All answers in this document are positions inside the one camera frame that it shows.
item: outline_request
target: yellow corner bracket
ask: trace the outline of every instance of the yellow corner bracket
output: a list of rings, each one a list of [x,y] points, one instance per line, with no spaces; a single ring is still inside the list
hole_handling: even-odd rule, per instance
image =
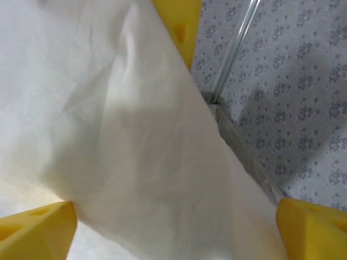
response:
[[[346,212],[282,199],[276,220],[290,260],[347,259]]]
[[[201,0],[152,0],[188,69],[194,56]]]
[[[0,218],[0,260],[66,259],[76,227],[71,202]]]

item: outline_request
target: white fabric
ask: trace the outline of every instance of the white fabric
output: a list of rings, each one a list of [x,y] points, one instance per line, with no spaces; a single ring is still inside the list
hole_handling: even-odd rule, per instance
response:
[[[71,200],[68,259],[285,259],[153,5],[0,8],[1,215]]]

